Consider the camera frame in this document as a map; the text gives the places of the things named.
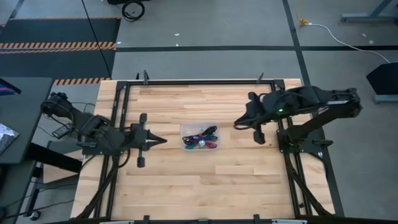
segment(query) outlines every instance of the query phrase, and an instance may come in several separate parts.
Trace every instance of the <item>white power cord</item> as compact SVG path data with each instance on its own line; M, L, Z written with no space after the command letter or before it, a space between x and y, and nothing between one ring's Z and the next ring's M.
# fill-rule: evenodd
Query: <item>white power cord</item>
M371 51L371 50L361 50L361 49L358 49L358 48L356 48L356 47L353 47L353 46L351 46L351 45L349 45L349 44L346 44L346 43L344 43L344 42L338 40L338 39L331 33L330 29L327 28L327 27L324 26L324 25L321 25L321 24L312 24L311 22L305 23L305 24L303 24L303 25L305 25L305 26L318 26L318 27L323 27L323 28L325 28L325 29L329 32L329 34L331 35L331 37L334 38L334 40L337 41L338 43L341 43L341 44L343 44L343 45L345 45L345 46L347 46L347 47L351 47L352 49L355 49L355 50L358 50L358 51L361 51L361 52L369 52L369 53L376 54L376 55L382 57L387 63L391 63L390 61L388 61L387 58L385 58L385 56L383 56L383 55L381 55L381 54L379 54L379 53L377 53L377 52L374 52L374 51Z

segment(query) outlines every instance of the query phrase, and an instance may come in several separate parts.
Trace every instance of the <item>black stand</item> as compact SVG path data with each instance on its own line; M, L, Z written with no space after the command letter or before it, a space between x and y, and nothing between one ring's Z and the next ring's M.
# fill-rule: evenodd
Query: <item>black stand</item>
M81 161L34 143L30 144L26 158L75 173L79 173L81 168Z

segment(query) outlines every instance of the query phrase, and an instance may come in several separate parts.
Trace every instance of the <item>black floor mat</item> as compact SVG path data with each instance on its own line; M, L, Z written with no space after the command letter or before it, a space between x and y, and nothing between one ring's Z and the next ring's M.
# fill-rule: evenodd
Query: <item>black floor mat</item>
M120 19L90 19L98 42L115 42ZM11 19L0 36L1 43L95 42L88 19Z
M109 78L109 73L99 50L24 50L0 52L2 77ZM115 50L103 50L112 71Z
M88 19L11 19L0 35L0 76L54 80L110 78L120 19L90 20L108 67ZM34 50L48 47L61 49Z

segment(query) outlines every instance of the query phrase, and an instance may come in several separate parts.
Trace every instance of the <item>black wheel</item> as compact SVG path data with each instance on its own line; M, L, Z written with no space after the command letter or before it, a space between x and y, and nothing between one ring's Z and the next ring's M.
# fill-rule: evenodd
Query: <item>black wheel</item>
M40 218L40 216L41 216L41 212L39 212L39 211L34 211L34 212L32 212L32 214L30 215L30 220L32 220L32 221L36 221L36 220L38 220L39 218Z
M126 21L134 22L145 14L145 6L140 0L128 1L123 5L122 15Z

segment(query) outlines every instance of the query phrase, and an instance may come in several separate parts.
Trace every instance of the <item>concrete floor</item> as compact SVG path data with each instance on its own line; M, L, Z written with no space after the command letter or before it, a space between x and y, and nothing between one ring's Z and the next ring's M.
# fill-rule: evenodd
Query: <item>concrete floor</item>
M291 13L299 0L289 0ZM380 0L307 0L300 17L328 26L340 40L352 45L398 45L398 27L392 23L340 22L340 14L366 12ZM100 0L85 0L91 17L120 16L120 9ZM0 24L14 10L16 0L0 2ZM122 20L118 47L175 47L216 45L292 46L284 6L280 0L153 0L144 2L146 14L134 23ZM397 1L386 11L397 12ZM85 17L80 0L25 1L16 17ZM320 27L300 27L302 46L338 45ZM381 51L391 62L398 52ZM373 104L373 90L366 75L385 63L369 53L303 52L312 85L324 89L355 87L361 97L362 113L355 119L337 120L325 126L326 138L335 143L329 150L341 201L347 217L398 220L398 105ZM120 52L116 54L113 78L134 79L146 69L151 78L301 78L294 51L201 51ZM98 85L57 86L71 101L95 102ZM59 124L42 120L40 126L52 131ZM45 145L50 138L37 130L34 142ZM40 194L37 206L70 200L73 190ZM35 223L67 220L72 204L42 212ZM18 223L30 223L28 218Z

